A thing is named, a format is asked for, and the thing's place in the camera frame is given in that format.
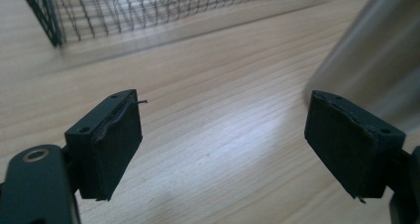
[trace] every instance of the mounting hole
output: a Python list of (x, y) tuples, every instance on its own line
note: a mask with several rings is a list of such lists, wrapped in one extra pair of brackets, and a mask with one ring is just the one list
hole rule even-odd
[(46, 223), (47, 223), (47, 221), (45, 219), (39, 218), (39, 219), (36, 219), (36, 220), (30, 222), (29, 224), (46, 224)]
[(26, 163), (32, 163), (37, 162), (39, 160), (42, 160), (44, 157), (46, 157), (50, 151), (48, 149), (42, 148), (42, 149), (36, 149), (31, 152), (28, 152), (23, 157), (24, 162)]
[(79, 133), (87, 133), (89, 130), (90, 130), (90, 128), (88, 128), (88, 127), (84, 127), (84, 128), (80, 128), (80, 129), (78, 130), (78, 132), (79, 132)]
[(384, 128), (380, 129), (380, 132), (383, 133), (383, 134), (391, 133), (391, 131), (389, 131), (388, 129), (384, 129)]

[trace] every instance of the gray metal object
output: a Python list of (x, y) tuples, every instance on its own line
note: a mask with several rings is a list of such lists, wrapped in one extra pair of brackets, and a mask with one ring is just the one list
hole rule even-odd
[(410, 132), (420, 124), (420, 0), (370, 0), (306, 87)]

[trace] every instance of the wire mesh cage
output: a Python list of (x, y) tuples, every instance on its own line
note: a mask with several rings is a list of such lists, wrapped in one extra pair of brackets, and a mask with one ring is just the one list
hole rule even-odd
[(256, 0), (27, 0), (56, 47)]

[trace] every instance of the wooden floor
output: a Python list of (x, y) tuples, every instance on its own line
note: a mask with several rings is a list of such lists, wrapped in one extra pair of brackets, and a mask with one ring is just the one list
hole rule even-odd
[(353, 200), (303, 138), (304, 85), (366, 2), (77, 64), (24, 0), (0, 0), (0, 180), (18, 152), (64, 146), (97, 103), (136, 88), (144, 140), (110, 202), (78, 198), (83, 223), (390, 223), (389, 190)]

